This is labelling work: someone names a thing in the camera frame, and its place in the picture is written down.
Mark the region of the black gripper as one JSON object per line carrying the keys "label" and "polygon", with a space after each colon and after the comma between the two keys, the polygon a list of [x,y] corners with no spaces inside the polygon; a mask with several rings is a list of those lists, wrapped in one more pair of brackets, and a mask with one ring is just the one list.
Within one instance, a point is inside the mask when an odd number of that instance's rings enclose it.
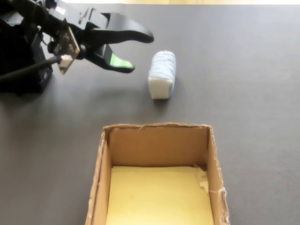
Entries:
{"label": "black gripper", "polygon": [[135,70],[131,62],[116,56],[108,44],[154,41],[149,29],[122,14],[100,13],[95,8],[82,12],[62,0],[48,0],[46,7],[49,13],[46,33],[57,39],[70,27],[77,43],[81,44],[84,58],[105,70],[125,74]]}

